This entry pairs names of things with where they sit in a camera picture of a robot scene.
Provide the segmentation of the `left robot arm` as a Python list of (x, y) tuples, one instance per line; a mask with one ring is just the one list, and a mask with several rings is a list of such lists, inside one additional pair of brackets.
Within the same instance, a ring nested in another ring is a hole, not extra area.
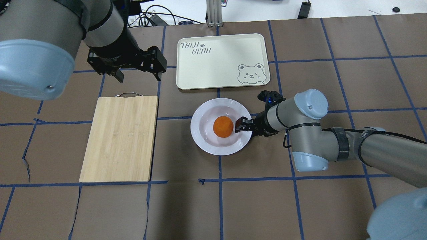
[(2, 0), (0, 88), (18, 97), (53, 100), (75, 69), (83, 42), (100, 75), (123, 82), (120, 69), (161, 81), (167, 61), (156, 46), (142, 50), (112, 0)]

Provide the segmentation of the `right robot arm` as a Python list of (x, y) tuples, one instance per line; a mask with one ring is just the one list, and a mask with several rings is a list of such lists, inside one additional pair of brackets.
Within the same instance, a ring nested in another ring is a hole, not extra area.
[(426, 239), (426, 142), (381, 128), (323, 129), (328, 113), (325, 95), (316, 89), (285, 99), (276, 91), (261, 91), (265, 110), (254, 119), (240, 117), (235, 132), (272, 136), (287, 131), (293, 162), (299, 172), (323, 171), (329, 162), (359, 160), (417, 189), (399, 194), (375, 208), (367, 225), (370, 240)]

